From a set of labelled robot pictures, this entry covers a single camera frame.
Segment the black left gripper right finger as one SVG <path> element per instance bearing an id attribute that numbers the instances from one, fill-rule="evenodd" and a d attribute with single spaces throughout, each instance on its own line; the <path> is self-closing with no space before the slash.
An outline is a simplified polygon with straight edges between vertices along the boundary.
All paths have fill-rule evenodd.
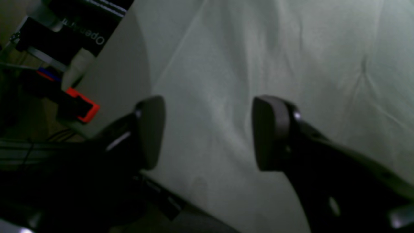
<path id="1" fill-rule="evenodd" d="M 284 173 L 312 233 L 413 232 L 413 185 L 325 137 L 293 103 L 254 97 L 252 134 L 259 170 Z"/>

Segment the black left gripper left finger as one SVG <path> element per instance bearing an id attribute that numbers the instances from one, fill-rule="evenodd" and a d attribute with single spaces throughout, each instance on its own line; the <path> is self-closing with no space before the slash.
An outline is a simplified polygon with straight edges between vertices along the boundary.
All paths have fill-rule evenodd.
<path id="1" fill-rule="evenodd" d="M 83 142 L 1 139 L 1 220 L 33 233 L 106 233 L 130 180 L 158 162 L 166 102 L 146 98 Z"/>

